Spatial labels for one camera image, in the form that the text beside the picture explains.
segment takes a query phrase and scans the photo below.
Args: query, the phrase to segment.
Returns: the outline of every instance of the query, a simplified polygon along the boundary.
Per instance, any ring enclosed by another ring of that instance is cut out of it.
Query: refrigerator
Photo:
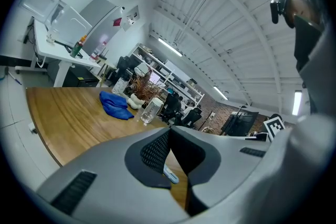
[[[122,18],[122,7],[115,6],[108,0],[93,0],[79,14],[92,25],[87,39],[83,45],[88,55],[104,41],[108,43],[111,38],[121,29],[121,26],[113,26],[118,18]]]

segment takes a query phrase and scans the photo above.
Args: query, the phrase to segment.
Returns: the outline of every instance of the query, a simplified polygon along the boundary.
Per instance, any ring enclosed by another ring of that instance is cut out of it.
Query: office desk
[[[87,67],[100,67],[97,63],[90,61],[90,56],[87,55],[86,52],[83,50],[80,51],[80,53],[83,55],[82,59],[73,58],[70,56],[64,46],[57,43],[51,44],[47,42],[47,28],[43,23],[37,20],[34,20],[34,31],[37,53],[41,56],[61,60],[61,62],[59,63],[59,70],[56,75],[54,87],[62,87],[64,78],[69,70],[69,67],[73,63]],[[47,72],[45,68],[35,68],[35,54],[33,55],[33,59],[31,62],[32,63],[30,67],[15,67],[15,70]]]
[[[65,165],[92,146],[158,127],[167,126],[155,118],[145,126],[137,111],[129,108],[135,118],[128,121],[108,116],[99,100],[104,88],[27,88],[31,118],[45,147],[54,160]],[[184,208],[187,178],[172,152],[167,166],[179,177],[172,184],[171,194]]]

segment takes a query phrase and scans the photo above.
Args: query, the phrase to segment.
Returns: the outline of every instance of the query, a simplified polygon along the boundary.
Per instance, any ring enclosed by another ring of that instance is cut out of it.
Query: wooden table
[[[65,165],[90,147],[101,142],[158,127],[159,118],[145,126],[138,111],[129,107],[135,118],[127,121],[107,115],[99,100],[109,88],[27,88],[27,102],[35,128],[54,160]],[[187,177],[170,151],[167,166],[179,177],[171,194],[184,208]]]

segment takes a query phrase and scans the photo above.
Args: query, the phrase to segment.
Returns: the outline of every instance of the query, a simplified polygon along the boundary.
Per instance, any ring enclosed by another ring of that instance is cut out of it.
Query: dark slot
[[[243,147],[240,152],[262,158],[266,151],[255,150],[254,148]]]
[[[71,215],[87,192],[96,174],[81,171],[72,182],[52,201],[51,205],[67,215]]]

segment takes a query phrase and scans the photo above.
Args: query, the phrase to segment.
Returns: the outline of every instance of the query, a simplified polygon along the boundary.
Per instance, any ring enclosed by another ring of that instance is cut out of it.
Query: brick wall
[[[202,93],[205,92],[198,85],[196,85],[195,88],[198,91],[201,91]],[[229,118],[231,113],[234,111],[238,111],[238,108],[216,102],[208,94],[204,95],[203,99],[200,102],[200,105],[202,106],[203,113],[202,113],[202,118],[195,122],[196,129],[200,128],[200,126],[203,124],[206,117],[208,117],[208,115],[210,114],[212,110],[213,112],[216,113],[216,115],[214,116],[212,120],[208,119],[206,123],[203,125],[202,129],[206,126],[211,127],[214,129],[215,134],[220,134],[221,127],[224,125],[224,123]],[[258,115],[249,133],[254,132],[254,131],[257,131],[257,132],[260,131],[263,121],[265,120],[265,117],[266,116],[264,115]]]

